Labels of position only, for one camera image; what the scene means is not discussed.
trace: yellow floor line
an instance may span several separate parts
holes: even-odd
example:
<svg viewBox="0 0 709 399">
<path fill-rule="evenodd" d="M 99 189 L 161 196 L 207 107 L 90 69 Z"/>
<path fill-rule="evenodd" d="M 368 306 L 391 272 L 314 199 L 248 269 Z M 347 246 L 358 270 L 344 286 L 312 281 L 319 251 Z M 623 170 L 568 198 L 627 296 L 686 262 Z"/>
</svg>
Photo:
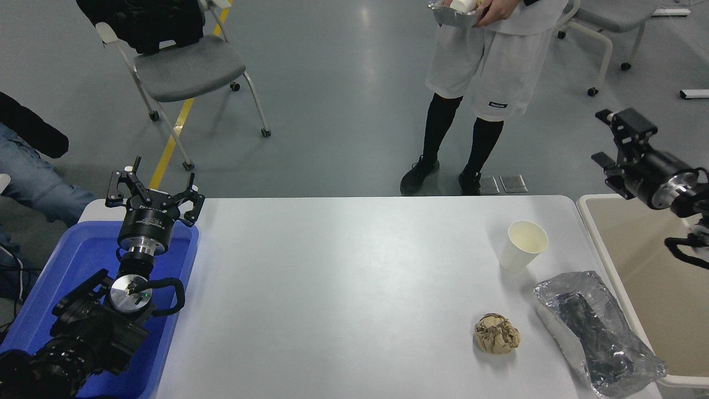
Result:
<svg viewBox="0 0 709 399">
<path fill-rule="evenodd" d="M 229 9 L 222 10 L 221 15 L 219 16 L 219 20 L 224 23 L 226 21 L 226 17 L 229 15 Z M 221 34 L 221 28 L 219 28 L 219 25 L 217 25 L 214 28 L 214 36 L 219 36 Z M 180 133 L 182 133 L 182 127 L 184 126 L 185 121 L 187 120 L 187 116 L 189 115 L 189 110 L 192 108 L 192 102 L 194 99 L 188 99 L 185 100 L 185 102 L 182 104 L 182 110 L 179 112 L 179 116 L 177 117 L 177 121 L 175 121 L 175 134 L 177 137 L 179 137 Z M 150 179 L 150 184 L 147 186 L 148 188 L 152 188 L 154 190 L 157 190 L 158 187 L 160 187 L 160 183 L 162 182 L 163 176 L 165 176 L 165 171 L 167 170 L 167 164 L 170 162 L 170 158 L 172 158 L 172 153 L 174 152 L 175 149 L 175 140 L 172 138 L 172 135 L 170 136 L 170 139 L 167 141 L 167 144 L 165 145 L 165 149 L 162 151 L 162 155 L 160 156 L 160 161 L 157 163 L 157 167 L 155 168 L 155 172 L 152 174 L 152 179 Z"/>
</svg>

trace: person's hand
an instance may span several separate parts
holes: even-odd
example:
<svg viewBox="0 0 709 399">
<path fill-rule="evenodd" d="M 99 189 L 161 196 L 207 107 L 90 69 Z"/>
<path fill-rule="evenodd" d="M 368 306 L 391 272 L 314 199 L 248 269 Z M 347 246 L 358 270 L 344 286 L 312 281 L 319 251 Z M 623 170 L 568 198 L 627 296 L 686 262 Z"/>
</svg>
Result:
<svg viewBox="0 0 709 399">
<path fill-rule="evenodd" d="M 483 0 L 478 7 L 479 16 L 475 26 L 487 26 L 495 21 L 510 18 L 520 0 Z"/>
</svg>

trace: white tabletop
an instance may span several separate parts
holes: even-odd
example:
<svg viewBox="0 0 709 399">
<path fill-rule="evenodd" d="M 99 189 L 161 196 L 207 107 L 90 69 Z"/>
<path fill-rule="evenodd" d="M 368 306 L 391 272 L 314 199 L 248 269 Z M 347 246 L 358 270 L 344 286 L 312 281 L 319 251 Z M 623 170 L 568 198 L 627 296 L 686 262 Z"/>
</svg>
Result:
<svg viewBox="0 0 709 399">
<path fill-rule="evenodd" d="M 96 201 L 82 221 L 123 215 Z M 516 275 L 496 252 L 520 219 L 549 247 Z M 595 397 L 532 308 L 559 273 L 608 281 L 566 197 L 208 199 L 197 226 L 158 398 Z M 520 330 L 512 354 L 473 345 L 487 312 Z"/>
</svg>

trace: metal plate on floor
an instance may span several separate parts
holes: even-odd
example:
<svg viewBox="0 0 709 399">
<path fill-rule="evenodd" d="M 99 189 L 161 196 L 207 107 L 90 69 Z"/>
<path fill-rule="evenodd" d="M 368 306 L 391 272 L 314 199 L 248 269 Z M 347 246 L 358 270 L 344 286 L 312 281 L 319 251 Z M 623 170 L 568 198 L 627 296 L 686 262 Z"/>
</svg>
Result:
<svg viewBox="0 0 709 399">
<path fill-rule="evenodd" d="M 500 189 L 497 187 L 497 181 L 494 176 L 483 176 L 480 178 L 480 194 L 500 194 Z"/>
<path fill-rule="evenodd" d="M 529 191 L 527 190 L 524 179 L 522 179 L 522 175 L 500 176 L 500 181 L 502 182 L 502 188 L 508 194 Z"/>
</svg>

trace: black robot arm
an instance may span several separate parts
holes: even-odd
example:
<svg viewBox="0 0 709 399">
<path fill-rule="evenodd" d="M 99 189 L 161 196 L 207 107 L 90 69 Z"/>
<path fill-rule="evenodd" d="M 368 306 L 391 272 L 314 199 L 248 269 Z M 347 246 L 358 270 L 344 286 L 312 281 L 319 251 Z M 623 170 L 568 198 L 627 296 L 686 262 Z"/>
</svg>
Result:
<svg viewBox="0 0 709 399">
<path fill-rule="evenodd" d="M 118 234 L 120 257 L 116 279 L 101 269 L 54 307 L 57 321 L 52 339 L 36 354 L 19 350 L 0 354 L 0 399 L 71 399 L 95 374 L 125 371 L 133 354 L 149 332 L 143 327 L 150 317 L 177 313 L 185 303 L 184 286 L 177 278 L 150 280 L 155 256 L 168 250 L 176 221 L 193 226 L 204 196 L 197 192 L 194 174 L 185 191 L 177 195 L 146 189 L 136 175 L 140 157 L 133 166 L 111 175 L 107 207 L 126 208 Z M 125 196 L 118 188 L 124 184 Z M 179 206 L 192 202 L 184 215 Z M 152 291 L 173 287 L 174 307 L 156 310 Z"/>
<path fill-rule="evenodd" d="M 650 209 L 670 208 L 678 217 L 702 215 L 687 238 L 669 237 L 665 246 L 683 262 L 709 270 L 709 177 L 705 168 L 692 168 L 674 155 L 657 151 L 649 140 L 657 127 L 632 108 L 613 113 L 604 109 L 596 118 L 610 126 L 618 148 L 614 161 L 605 153 L 591 158 L 603 168 L 605 183 L 630 200 L 638 197 Z M 687 246 L 697 256 L 682 252 Z"/>
</svg>

